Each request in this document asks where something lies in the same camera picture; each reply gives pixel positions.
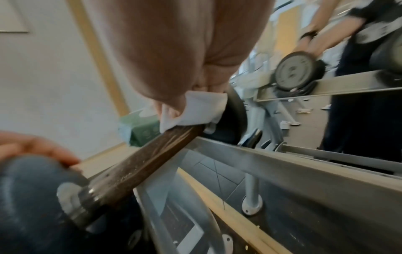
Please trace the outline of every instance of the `black shirt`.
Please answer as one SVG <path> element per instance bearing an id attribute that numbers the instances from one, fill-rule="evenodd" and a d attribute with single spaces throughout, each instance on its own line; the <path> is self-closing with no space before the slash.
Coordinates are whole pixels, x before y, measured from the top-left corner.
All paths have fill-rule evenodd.
<path id="1" fill-rule="evenodd" d="M 365 19 L 364 25 L 349 39 L 337 76 L 372 71 L 372 53 L 402 27 L 402 0 L 360 0 L 348 16 Z"/>

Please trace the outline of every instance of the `tissue box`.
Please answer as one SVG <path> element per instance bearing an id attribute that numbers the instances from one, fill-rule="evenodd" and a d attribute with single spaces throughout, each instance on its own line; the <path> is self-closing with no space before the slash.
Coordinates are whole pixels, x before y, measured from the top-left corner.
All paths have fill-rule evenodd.
<path id="1" fill-rule="evenodd" d="M 143 108 L 125 115 L 119 120 L 120 137 L 130 146 L 143 146 L 159 132 L 159 119 L 153 107 Z"/>

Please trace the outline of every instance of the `white wall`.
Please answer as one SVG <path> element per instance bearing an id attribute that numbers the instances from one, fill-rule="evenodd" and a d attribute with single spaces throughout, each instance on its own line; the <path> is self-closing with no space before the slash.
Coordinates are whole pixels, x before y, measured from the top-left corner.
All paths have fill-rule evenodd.
<path id="1" fill-rule="evenodd" d="M 0 33 L 0 129 L 48 137 L 81 158 L 120 143 L 117 114 L 66 2 L 12 3 L 29 33 Z M 142 105 L 127 83 L 123 90 L 132 109 Z"/>

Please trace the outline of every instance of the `sleeve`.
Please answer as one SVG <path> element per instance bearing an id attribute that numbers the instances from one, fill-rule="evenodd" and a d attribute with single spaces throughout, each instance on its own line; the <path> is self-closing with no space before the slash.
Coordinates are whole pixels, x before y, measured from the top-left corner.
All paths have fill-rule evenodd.
<path id="1" fill-rule="evenodd" d="M 378 5 L 382 0 L 359 0 L 355 6 L 349 11 L 349 17 L 364 18 L 371 22 L 376 17 Z"/>

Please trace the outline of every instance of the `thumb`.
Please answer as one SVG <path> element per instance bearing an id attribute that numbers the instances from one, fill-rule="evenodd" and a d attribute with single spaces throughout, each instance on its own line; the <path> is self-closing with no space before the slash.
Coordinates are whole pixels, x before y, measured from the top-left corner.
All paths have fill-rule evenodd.
<path id="1" fill-rule="evenodd" d="M 11 158 L 23 153 L 23 147 L 20 144 L 0 145 L 0 161 Z"/>

